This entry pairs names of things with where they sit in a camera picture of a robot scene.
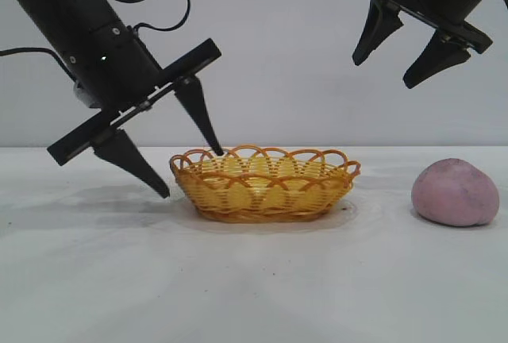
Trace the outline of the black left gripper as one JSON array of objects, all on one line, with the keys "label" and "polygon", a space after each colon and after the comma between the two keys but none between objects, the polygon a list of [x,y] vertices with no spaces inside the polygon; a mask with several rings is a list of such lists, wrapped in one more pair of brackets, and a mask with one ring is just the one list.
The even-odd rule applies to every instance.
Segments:
[{"label": "black left gripper", "polygon": [[83,102],[100,110],[48,148],[59,165],[66,164],[91,145],[99,159],[137,177],[161,198],[168,198],[167,184],[140,154],[126,131],[111,131],[113,120],[125,111],[157,101],[160,94],[156,89],[161,87],[175,92],[214,153],[224,154],[197,78],[203,68],[221,56],[212,39],[203,41],[166,67],[159,65],[138,35],[121,21],[90,28],[51,20],[47,24],[47,39],[82,90]]}]

